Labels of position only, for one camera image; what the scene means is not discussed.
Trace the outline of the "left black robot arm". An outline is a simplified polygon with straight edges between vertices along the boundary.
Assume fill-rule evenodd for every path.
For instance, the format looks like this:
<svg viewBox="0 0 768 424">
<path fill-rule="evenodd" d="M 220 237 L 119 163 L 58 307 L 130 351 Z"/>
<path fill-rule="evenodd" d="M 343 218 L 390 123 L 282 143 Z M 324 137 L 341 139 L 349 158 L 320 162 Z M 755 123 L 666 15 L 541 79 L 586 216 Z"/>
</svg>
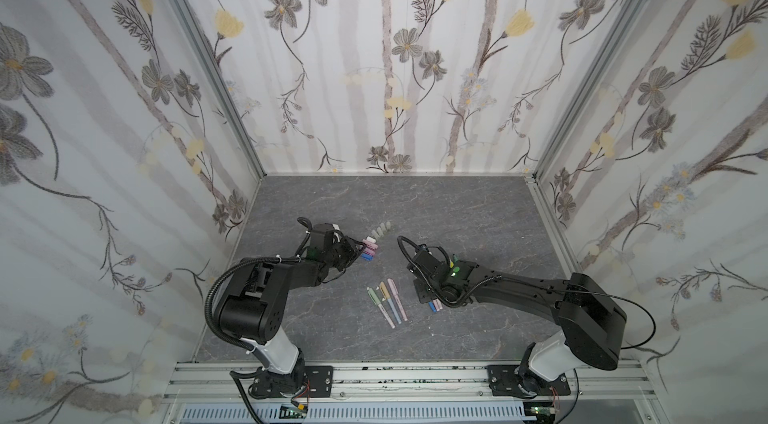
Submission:
<svg viewBox="0 0 768 424">
<path fill-rule="evenodd" d="M 216 279 L 204 301 L 208 329 L 261 363 L 253 373 L 234 373 L 238 384 L 252 381 L 251 395 L 257 399 L 296 395 L 308 386 L 303 352 L 282 329 L 289 292 L 329 283 L 332 269 L 343 275 L 369 249 L 367 241 L 335 224 L 300 222 L 305 234 L 291 256 L 241 259 Z"/>
</svg>

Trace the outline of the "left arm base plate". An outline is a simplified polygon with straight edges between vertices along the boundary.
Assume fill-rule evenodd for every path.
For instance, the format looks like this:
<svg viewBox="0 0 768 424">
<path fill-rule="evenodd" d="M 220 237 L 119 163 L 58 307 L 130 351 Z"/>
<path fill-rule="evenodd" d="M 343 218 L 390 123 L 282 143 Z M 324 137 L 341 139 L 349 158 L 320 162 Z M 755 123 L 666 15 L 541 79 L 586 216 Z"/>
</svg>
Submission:
<svg viewBox="0 0 768 424">
<path fill-rule="evenodd" d="M 332 366 L 306 366 L 298 364 L 291 374 L 277 374 L 259 369 L 250 378 L 248 394 L 254 399 L 309 396 L 329 398 L 334 377 Z"/>
</svg>

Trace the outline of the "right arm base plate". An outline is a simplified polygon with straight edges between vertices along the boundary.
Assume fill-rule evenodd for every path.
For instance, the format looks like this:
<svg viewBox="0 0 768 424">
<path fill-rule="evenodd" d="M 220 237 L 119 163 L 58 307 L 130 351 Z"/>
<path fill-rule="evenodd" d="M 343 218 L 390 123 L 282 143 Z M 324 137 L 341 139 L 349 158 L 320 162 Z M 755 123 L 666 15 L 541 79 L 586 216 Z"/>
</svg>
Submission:
<svg viewBox="0 0 768 424">
<path fill-rule="evenodd" d="M 532 371 L 523 372 L 519 368 L 517 364 L 486 367 L 489 388 L 494 396 L 532 400 L 538 397 L 562 397 L 572 394 L 564 375 L 554 381 L 545 381 Z"/>
</svg>

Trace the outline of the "tan cap blue pen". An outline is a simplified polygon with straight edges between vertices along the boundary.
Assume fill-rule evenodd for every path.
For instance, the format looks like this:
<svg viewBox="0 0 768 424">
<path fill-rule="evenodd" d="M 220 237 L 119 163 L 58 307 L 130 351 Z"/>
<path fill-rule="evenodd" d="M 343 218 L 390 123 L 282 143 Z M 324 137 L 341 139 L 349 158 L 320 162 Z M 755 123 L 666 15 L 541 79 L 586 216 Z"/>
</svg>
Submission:
<svg viewBox="0 0 768 424">
<path fill-rule="evenodd" d="M 402 319 L 401 319 L 401 317 L 400 317 L 400 315 L 399 315 L 399 313 L 397 311 L 397 308 L 395 307 L 395 304 L 394 304 L 394 302 L 392 300 L 392 296 L 391 296 L 391 294 L 389 292 L 389 289 L 388 289 L 387 285 L 384 282 L 381 282 L 379 284 L 379 290 L 380 290 L 380 292 L 382 294 L 383 300 L 389 305 L 389 308 L 392 311 L 392 314 L 393 314 L 393 316 L 395 318 L 395 322 L 397 324 L 401 324 L 402 323 Z"/>
</svg>

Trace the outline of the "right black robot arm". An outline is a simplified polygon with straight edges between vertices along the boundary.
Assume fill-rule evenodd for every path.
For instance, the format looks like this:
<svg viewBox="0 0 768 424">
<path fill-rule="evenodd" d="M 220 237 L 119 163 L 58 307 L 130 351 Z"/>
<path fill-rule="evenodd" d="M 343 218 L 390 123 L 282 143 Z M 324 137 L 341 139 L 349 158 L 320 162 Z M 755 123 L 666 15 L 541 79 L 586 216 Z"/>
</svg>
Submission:
<svg viewBox="0 0 768 424">
<path fill-rule="evenodd" d="M 550 338 L 528 345 L 517 365 L 489 372 L 495 394 L 533 399 L 556 391 L 566 374 L 582 365 L 601 371 L 619 367 L 627 315 L 591 277 L 530 278 L 450 260 L 439 246 L 415 245 L 411 251 L 409 246 L 400 249 L 421 301 L 436 299 L 453 309 L 499 305 L 558 327 Z"/>
</svg>

